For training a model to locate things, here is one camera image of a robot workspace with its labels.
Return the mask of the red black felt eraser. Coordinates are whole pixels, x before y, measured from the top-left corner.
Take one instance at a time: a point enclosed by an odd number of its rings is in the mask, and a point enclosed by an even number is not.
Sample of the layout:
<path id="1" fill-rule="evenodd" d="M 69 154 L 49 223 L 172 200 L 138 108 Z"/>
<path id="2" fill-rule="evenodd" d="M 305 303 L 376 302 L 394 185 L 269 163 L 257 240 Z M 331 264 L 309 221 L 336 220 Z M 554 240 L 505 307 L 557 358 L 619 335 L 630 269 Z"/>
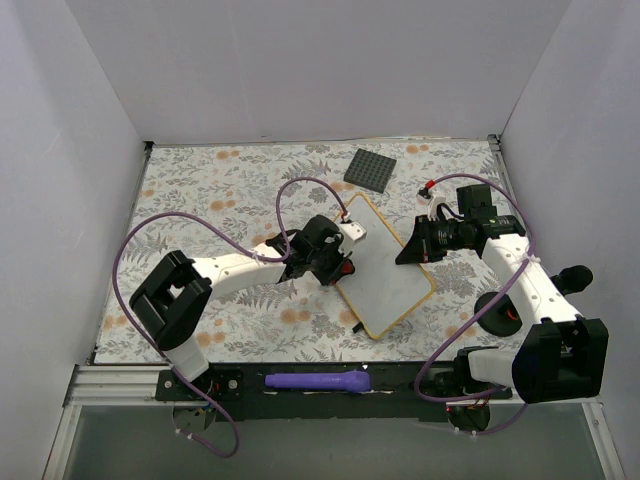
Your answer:
<path id="1" fill-rule="evenodd" d="M 354 272 L 355 272 L 354 264 L 350 260 L 346 259 L 342 263 L 341 268 L 340 268 L 341 275 L 342 276 L 352 275 Z"/>

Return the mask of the yellow framed small whiteboard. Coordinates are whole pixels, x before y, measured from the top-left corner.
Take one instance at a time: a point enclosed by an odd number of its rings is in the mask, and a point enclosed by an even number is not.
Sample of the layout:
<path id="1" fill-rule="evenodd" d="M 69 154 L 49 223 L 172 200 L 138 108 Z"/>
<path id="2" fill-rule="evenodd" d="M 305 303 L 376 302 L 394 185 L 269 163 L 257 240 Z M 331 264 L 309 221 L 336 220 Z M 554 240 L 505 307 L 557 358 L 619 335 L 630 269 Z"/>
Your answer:
<path id="1" fill-rule="evenodd" d="M 382 339 L 435 291 L 435 282 L 418 264 L 398 265 L 405 243 L 363 193 L 346 202 L 351 219 L 366 231 L 350 257 L 355 272 L 337 289 L 367 335 Z"/>

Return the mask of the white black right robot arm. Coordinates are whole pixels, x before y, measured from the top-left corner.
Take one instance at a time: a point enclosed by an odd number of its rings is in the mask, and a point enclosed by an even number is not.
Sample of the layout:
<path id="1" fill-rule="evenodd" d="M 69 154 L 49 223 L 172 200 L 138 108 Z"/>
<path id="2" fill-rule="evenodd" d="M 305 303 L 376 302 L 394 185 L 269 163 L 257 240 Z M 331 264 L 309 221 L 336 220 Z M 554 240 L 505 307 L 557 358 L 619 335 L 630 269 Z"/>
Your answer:
<path id="1" fill-rule="evenodd" d="M 587 318 L 567 300 L 593 280 L 576 265 L 550 276 L 534 254 L 534 240 L 514 215 L 501 215 L 492 186 L 457 190 L 456 212 L 428 182 L 419 192 L 429 211 L 414 221 L 398 265 L 434 263 L 458 250 L 475 252 L 501 282 L 476 302 L 472 321 L 498 337 L 522 333 L 513 350 L 468 347 L 447 373 L 441 391 L 462 401 L 512 389 L 528 404 L 595 397 L 604 373 L 609 333 L 599 318 Z"/>

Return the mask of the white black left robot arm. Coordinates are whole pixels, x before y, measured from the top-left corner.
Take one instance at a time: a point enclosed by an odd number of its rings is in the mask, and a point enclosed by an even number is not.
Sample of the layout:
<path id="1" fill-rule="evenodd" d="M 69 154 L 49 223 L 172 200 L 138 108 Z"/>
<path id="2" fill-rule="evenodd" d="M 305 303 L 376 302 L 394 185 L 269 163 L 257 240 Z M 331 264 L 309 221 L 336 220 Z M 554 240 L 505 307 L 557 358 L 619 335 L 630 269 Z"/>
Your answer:
<path id="1" fill-rule="evenodd" d="M 354 247 L 366 230 L 352 220 L 316 215 L 304 228 L 287 230 L 247 255 L 189 258 L 166 254 L 129 300 L 154 346 L 178 371 L 178 387 L 193 400 L 213 386 L 209 362 L 195 330 L 208 302 L 250 287 L 280 284 L 307 273 L 323 286 L 355 273 Z"/>

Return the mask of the dark grey studded baseplate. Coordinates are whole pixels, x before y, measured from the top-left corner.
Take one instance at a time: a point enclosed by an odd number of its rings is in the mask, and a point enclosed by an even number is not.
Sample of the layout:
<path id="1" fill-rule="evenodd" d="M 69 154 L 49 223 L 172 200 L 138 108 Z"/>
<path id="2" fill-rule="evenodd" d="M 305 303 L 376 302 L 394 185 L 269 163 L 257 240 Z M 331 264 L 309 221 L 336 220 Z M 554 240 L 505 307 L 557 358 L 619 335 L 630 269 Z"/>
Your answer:
<path id="1" fill-rule="evenodd" d="M 395 159 L 359 148 L 344 174 L 343 181 L 383 193 L 396 164 Z"/>

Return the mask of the black round stand base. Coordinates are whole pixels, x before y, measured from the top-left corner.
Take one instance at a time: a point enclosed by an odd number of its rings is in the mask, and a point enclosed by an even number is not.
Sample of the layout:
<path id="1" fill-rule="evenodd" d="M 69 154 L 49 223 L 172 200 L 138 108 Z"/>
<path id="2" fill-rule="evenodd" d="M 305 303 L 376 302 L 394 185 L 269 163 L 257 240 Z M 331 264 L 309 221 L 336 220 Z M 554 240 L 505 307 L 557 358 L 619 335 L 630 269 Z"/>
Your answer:
<path id="1" fill-rule="evenodd" d="M 501 338 L 515 335 L 522 328 L 520 316 L 507 294 L 497 301 L 477 323 L 487 333 Z"/>

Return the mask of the purple marker pen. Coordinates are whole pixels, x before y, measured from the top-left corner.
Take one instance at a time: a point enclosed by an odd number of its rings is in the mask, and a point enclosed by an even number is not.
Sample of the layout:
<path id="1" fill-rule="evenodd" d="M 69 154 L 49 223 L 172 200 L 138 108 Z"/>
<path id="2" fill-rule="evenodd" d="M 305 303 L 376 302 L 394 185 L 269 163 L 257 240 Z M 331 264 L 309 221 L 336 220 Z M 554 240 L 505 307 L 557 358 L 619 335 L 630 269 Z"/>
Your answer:
<path id="1" fill-rule="evenodd" d="M 371 390 L 371 380 L 367 372 L 358 370 L 332 373 L 275 373 L 265 376 L 265 386 L 273 389 L 364 393 Z"/>

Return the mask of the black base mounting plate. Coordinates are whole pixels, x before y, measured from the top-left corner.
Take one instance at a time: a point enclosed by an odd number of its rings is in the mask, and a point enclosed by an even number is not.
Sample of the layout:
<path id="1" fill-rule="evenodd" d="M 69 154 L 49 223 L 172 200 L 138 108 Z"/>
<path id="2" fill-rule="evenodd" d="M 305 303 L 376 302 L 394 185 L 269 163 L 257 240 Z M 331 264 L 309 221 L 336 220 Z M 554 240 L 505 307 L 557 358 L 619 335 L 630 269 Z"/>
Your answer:
<path id="1" fill-rule="evenodd" d="M 490 420 L 490 401 L 512 396 L 510 390 L 491 393 L 487 385 L 476 381 L 460 384 L 451 361 L 436 362 L 416 386 L 422 366 L 420 361 L 213 364 L 190 384 L 167 369 L 159 374 L 155 398 L 166 402 L 205 401 L 221 406 L 236 421 L 412 418 L 483 431 Z M 265 386 L 265 376 L 269 374 L 353 370 L 369 374 L 370 391 L 302 391 Z"/>

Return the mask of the floral patterned table mat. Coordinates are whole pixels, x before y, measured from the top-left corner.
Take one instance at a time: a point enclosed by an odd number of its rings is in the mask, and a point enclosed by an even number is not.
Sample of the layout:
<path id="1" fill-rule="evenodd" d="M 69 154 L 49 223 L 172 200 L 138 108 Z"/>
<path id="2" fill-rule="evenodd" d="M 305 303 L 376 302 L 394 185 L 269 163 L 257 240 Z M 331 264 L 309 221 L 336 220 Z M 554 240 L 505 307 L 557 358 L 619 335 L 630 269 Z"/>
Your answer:
<path id="1" fill-rule="evenodd" d="M 501 213 L 510 209 L 503 164 L 486 141 L 422 138 L 367 145 L 397 161 L 383 193 L 370 200 L 401 239 L 425 211 L 419 188 L 439 180 L 448 203 L 475 176 L 496 182 Z M 343 181 L 354 143 L 160 147 L 152 149 L 133 211 L 135 238 L 119 267 L 118 293 L 107 300 L 92 360 L 96 364 L 152 364 L 157 353 L 133 328 L 121 304 L 168 252 L 189 257 L 227 254 L 231 243 L 251 248 L 281 227 L 334 217 L 356 187 Z M 213 362 L 423 361 L 454 358 L 464 347 L 518 347 L 471 322 L 476 299 L 499 288 L 497 277 L 472 252 L 454 252 L 426 266 L 434 293 L 380 340 L 355 330 L 356 319 L 338 290 L 312 275 L 257 286 L 210 302 L 196 339 Z"/>

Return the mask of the aluminium frame rail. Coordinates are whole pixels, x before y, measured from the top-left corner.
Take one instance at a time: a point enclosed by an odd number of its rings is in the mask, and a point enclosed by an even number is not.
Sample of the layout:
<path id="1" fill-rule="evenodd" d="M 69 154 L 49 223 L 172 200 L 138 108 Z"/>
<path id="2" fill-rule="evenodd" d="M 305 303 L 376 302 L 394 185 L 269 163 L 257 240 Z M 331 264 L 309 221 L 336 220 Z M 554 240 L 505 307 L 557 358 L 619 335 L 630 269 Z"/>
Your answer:
<path id="1" fill-rule="evenodd" d="M 64 406 L 157 406 L 163 366 L 79 366 L 74 369 Z"/>

